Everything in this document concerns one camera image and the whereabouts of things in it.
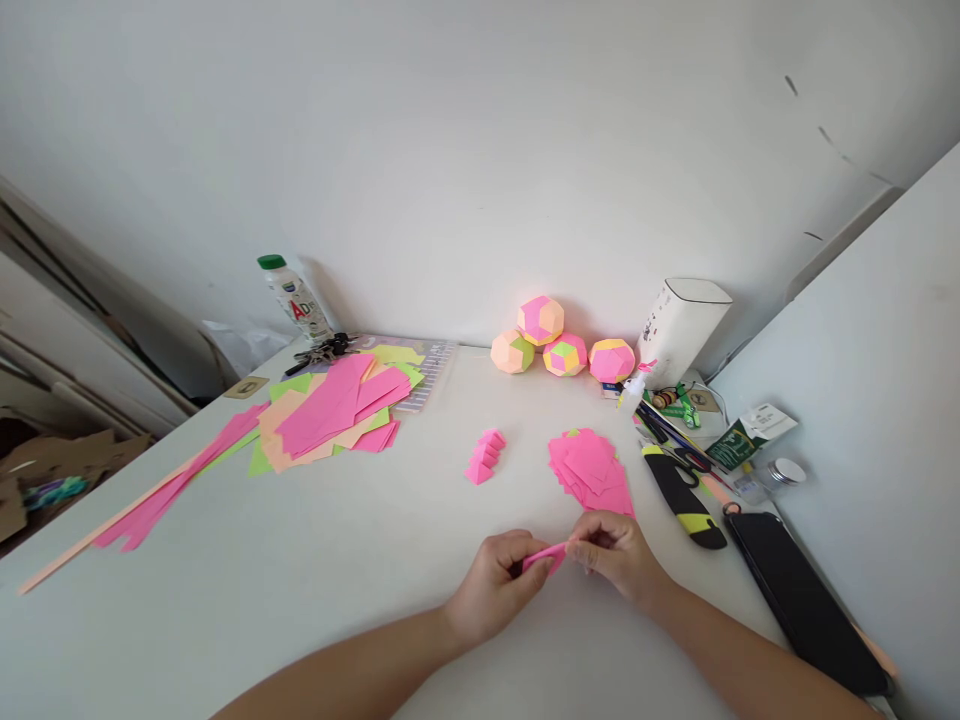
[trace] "hand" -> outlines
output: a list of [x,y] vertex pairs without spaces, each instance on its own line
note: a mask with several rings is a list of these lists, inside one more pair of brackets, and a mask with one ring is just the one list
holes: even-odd
[[676,588],[637,521],[626,515],[606,510],[581,515],[567,542],[567,556],[603,575],[644,613]]
[[554,558],[537,560],[514,580],[514,563],[549,547],[526,530],[488,537],[480,545],[467,576],[442,611],[464,650],[503,630],[547,581]]

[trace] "plastic bag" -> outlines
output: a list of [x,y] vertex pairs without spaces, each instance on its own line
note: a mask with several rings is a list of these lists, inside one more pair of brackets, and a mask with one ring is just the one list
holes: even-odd
[[204,320],[203,324],[238,378],[245,378],[293,342],[292,337],[273,330],[257,328],[241,333],[211,320]]

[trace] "plastic bottle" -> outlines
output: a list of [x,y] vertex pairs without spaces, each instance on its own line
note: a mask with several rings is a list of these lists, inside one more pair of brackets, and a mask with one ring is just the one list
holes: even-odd
[[656,364],[656,360],[652,363],[640,363],[637,365],[636,377],[624,380],[623,390],[620,391],[620,399],[617,400],[617,410],[626,415],[633,415],[636,412],[647,385],[647,373],[653,370]]
[[287,317],[300,328],[311,345],[319,345],[333,337],[330,323],[317,304],[317,299],[303,280],[287,267],[282,255],[262,255],[257,258],[266,270],[264,278]]

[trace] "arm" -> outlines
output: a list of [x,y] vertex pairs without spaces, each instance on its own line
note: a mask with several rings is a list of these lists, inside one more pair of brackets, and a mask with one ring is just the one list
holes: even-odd
[[677,585],[631,518],[586,513],[573,529],[567,554],[607,578],[663,628],[743,720],[877,717],[812,665]]
[[503,630],[547,579],[553,558],[516,580],[510,567],[547,547],[526,530],[484,540],[444,605],[318,650],[247,690],[213,720],[389,718],[428,677]]

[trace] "crack on wall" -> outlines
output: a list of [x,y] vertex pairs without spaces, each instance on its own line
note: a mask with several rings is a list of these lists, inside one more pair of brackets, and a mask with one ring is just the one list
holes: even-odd
[[[789,75],[784,75],[784,76],[783,76],[783,79],[786,80],[786,82],[787,82],[787,87],[790,88],[790,90],[791,90],[791,92],[793,93],[794,97],[799,98],[799,97],[800,97],[800,91],[797,90],[797,85],[796,85],[796,83],[793,82],[793,78],[791,78]],[[854,170],[856,170],[857,172],[862,172],[862,173],[864,173],[865,175],[868,175],[869,177],[872,177],[874,180],[879,180],[879,181],[882,182],[883,184],[889,185],[889,186],[892,187],[892,188],[895,188],[895,189],[897,189],[897,190],[903,190],[903,188],[899,187],[896,183],[893,183],[893,182],[891,182],[890,180],[887,180],[887,178],[885,178],[885,177],[884,177],[883,175],[881,175],[880,173],[875,173],[875,172],[873,172],[872,170],[869,170],[869,169],[867,169],[867,168],[865,168],[865,167],[861,167],[860,165],[858,165],[857,163],[855,163],[855,162],[853,161],[853,158],[851,158],[849,155],[847,155],[847,154],[844,153],[842,150],[840,150],[839,147],[837,147],[837,144],[833,141],[833,138],[830,137],[830,133],[827,132],[827,129],[826,129],[825,127],[823,127],[823,125],[817,125],[817,131],[820,133],[820,136],[824,139],[824,141],[827,143],[827,145],[829,145],[830,148],[837,154],[837,157],[839,157],[843,162],[845,162],[847,165],[849,165],[850,167],[852,167]]]

